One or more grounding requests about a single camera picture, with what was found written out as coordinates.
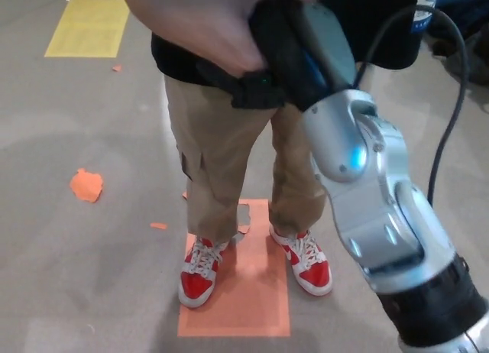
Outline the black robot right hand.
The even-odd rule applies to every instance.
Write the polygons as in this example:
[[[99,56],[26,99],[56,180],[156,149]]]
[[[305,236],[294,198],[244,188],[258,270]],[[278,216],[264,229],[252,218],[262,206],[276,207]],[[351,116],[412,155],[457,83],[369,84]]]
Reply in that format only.
[[[272,109],[287,103],[301,112],[355,82],[355,59],[335,14],[318,2],[263,0],[249,19],[264,70],[237,79],[207,60],[197,70],[229,93],[232,106]]]

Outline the person's right hand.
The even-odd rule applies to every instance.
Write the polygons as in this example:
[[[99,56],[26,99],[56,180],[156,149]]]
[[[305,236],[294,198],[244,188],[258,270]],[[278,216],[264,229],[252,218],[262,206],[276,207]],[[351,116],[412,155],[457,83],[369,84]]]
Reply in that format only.
[[[125,0],[152,32],[235,77],[261,70],[264,60],[248,18],[260,0]]]

